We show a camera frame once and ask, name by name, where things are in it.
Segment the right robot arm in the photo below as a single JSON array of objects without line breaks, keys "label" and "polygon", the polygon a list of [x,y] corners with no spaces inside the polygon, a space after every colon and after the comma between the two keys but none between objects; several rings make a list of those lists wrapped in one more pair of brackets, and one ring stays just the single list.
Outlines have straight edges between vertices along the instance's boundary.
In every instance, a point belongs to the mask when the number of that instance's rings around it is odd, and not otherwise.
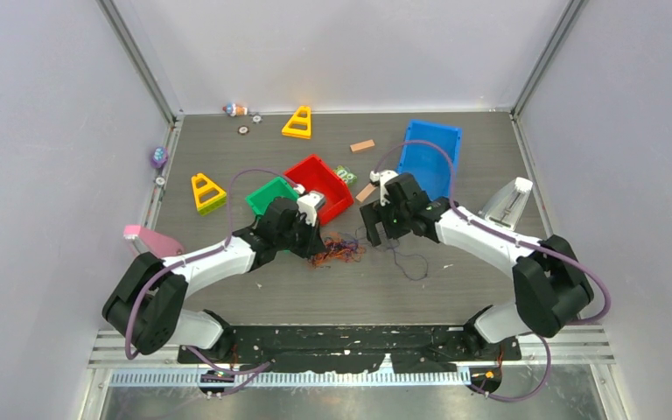
[{"label": "right robot arm", "polygon": [[525,333],[552,338],[592,302],[591,284],[564,238],[496,227],[451,199],[430,199],[407,172],[373,171],[369,178],[379,195],[360,214],[372,245],[413,234],[463,250],[511,279],[512,301],[490,305],[464,324],[472,357],[486,359],[501,341]]}]

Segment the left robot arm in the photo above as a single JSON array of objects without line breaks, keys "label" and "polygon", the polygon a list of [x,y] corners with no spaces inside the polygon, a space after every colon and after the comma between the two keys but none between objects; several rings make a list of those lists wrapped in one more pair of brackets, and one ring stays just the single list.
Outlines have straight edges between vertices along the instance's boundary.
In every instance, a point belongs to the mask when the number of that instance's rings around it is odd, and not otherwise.
[{"label": "left robot arm", "polygon": [[318,217],[325,202],[319,192],[276,198],[264,215],[215,245],[167,258],[138,255],[101,311],[125,338],[126,357],[153,354],[171,344],[195,347],[213,362],[225,361],[234,341],[222,320],[210,311],[188,311],[185,301],[223,279],[261,268],[280,252],[303,259],[325,252]]}]

